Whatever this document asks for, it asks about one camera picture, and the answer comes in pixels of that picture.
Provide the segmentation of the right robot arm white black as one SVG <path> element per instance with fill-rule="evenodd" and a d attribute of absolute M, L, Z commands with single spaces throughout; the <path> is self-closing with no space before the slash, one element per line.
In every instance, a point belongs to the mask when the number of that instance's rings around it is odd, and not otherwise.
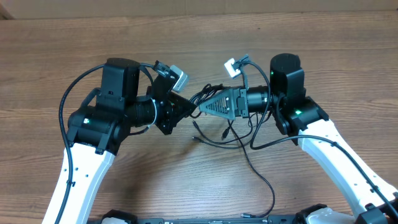
<path fill-rule="evenodd" d="M 397 223 L 397 189 L 347 144 L 329 115 L 306 95 L 304 78 L 297 55 L 278 54 L 271 59 L 266 86 L 225 87 L 200 103 L 199 110 L 228 120 L 270 112 L 283 141 L 316 160 L 352 210 L 347 215 L 316 204 L 295 215 L 267 215 L 267 223 Z"/>

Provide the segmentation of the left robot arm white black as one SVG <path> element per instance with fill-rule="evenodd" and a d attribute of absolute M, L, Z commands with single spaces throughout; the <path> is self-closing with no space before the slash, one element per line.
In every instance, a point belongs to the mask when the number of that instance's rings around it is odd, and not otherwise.
<path fill-rule="evenodd" d="M 90 91 L 68 121 L 63 107 L 72 88 L 85 76 L 102 71 L 101 86 Z M 189 116 L 195 104 L 179 96 L 189 80 L 175 65 L 108 58 L 81 74 L 60 102 L 58 120 L 65 144 L 62 169 L 44 223 L 86 223 L 121 143 L 156 126 L 164 135 Z"/>

